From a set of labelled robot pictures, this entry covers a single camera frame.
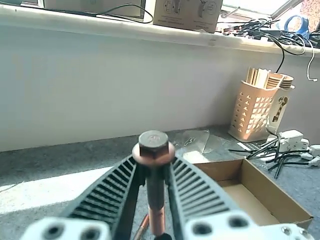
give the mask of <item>screw hole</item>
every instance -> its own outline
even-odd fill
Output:
[[[232,228],[244,228],[249,225],[248,221],[242,217],[232,217],[229,220],[229,225]]]
[[[206,235],[212,233],[212,228],[207,223],[197,223],[193,226],[193,233],[195,235]]]
[[[84,231],[81,235],[81,240],[97,240],[100,236],[100,231],[95,228],[90,228]]]
[[[43,238],[46,240],[57,239],[62,235],[64,228],[65,227],[62,224],[51,225],[44,231]]]

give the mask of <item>gray countertop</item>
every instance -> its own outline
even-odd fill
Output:
[[[209,161],[239,159],[228,149],[238,148],[237,141],[229,136],[227,128],[215,126],[209,129],[210,138],[204,156]],[[183,130],[168,132],[176,145]],[[104,139],[97,141],[45,146],[0,153],[0,239],[17,240],[26,227],[45,216],[58,215],[68,203],[76,198],[108,168],[131,154],[137,136]],[[270,179],[266,164],[259,160],[253,163]],[[313,216],[309,232],[320,239],[320,170],[305,166],[286,166],[279,179],[282,189],[300,203]],[[140,187],[133,232],[147,213],[147,192]],[[165,199],[166,232],[173,234],[169,199]],[[144,239],[153,239],[150,231]]]

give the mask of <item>open cardboard tray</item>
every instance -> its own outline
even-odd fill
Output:
[[[199,159],[193,163],[214,179],[259,226],[294,223],[307,229],[313,219],[246,159],[219,162]]]

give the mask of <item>blue tape roll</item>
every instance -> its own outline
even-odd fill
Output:
[[[288,24],[290,23],[290,21],[293,18],[299,18],[301,19],[301,26],[300,29],[298,29],[297,31],[295,31],[296,34],[301,34],[304,38],[309,39],[309,20],[308,18],[306,18],[305,16],[302,15],[293,15],[291,17],[289,17],[287,19],[287,21],[284,24],[284,30],[289,31],[288,30]]]

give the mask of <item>white power adapter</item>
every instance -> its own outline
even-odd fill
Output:
[[[312,159],[309,162],[309,165],[319,167],[320,166],[320,156],[316,156],[314,159]]]
[[[311,145],[309,153],[314,157],[320,156],[320,145]]]

